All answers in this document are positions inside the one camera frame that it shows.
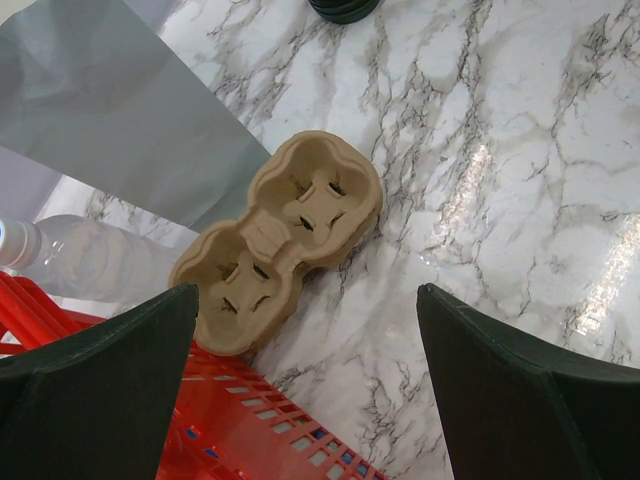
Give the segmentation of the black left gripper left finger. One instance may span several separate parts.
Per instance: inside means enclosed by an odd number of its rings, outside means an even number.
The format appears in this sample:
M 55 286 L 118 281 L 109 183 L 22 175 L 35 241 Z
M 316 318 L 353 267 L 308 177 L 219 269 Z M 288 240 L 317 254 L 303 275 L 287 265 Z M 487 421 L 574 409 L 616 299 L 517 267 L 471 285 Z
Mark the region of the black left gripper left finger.
M 2 478 L 155 478 L 197 312 L 182 284 L 3 359 Z

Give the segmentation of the clear plastic water bottle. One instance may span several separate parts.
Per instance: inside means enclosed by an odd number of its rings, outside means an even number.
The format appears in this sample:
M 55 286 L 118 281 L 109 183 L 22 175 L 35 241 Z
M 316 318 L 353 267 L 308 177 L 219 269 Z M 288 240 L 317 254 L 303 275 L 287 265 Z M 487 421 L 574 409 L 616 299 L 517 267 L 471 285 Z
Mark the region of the clear plastic water bottle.
M 53 296 L 140 304 L 166 290 L 179 257 L 174 248 L 81 216 L 1 219 L 1 266 Z

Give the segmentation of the red plastic basket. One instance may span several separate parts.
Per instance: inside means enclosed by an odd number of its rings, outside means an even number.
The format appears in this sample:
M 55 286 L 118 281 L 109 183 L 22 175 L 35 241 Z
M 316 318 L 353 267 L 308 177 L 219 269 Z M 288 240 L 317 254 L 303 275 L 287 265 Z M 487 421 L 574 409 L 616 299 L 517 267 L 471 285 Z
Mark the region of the red plastic basket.
M 108 319 L 1 278 L 1 362 Z M 236 357 L 192 341 L 153 479 L 378 479 L 381 472 Z

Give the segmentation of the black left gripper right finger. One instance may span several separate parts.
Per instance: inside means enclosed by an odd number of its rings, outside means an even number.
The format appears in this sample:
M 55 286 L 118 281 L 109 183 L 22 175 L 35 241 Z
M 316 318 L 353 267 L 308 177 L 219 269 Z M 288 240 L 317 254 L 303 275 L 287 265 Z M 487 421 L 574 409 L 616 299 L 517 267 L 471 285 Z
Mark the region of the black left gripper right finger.
M 636 479 L 639 372 L 493 319 L 434 284 L 417 317 L 457 479 Z

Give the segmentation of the stack of black lids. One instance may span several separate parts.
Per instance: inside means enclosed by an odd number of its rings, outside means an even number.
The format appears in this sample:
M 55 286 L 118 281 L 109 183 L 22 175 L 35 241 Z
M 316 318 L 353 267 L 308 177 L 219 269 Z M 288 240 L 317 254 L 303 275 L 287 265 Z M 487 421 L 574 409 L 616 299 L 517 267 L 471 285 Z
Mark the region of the stack of black lids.
M 367 17 L 379 5 L 379 0 L 309 0 L 314 11 L 331 23 L 346 25 Z

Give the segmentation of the light blue paper bag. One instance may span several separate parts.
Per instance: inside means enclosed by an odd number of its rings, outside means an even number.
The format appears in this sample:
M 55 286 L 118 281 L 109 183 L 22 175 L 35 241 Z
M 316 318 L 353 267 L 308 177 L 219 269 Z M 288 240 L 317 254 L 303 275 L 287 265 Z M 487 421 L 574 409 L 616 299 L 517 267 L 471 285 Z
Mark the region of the light blue paper bag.
M 195 231 L 239 216 L 268 151 L 122 1 L 1 28 L 4 147 Z

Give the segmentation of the brown pulp cup carrier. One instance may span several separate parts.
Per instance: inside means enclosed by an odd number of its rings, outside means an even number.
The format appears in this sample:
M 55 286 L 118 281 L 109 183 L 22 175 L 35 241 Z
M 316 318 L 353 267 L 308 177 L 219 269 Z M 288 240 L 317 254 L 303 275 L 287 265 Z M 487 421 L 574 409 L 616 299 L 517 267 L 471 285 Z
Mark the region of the brown pulp cup carrier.
M 170 285 L 199 290 L 195 342 L 220 356 L 268 342 L 295 312 L 304 277 L 342 263 L 382 205 L 376 169 L 346 141 L 291 137 L 254 176 L 246 211 L 207 227 L 173 267 Z

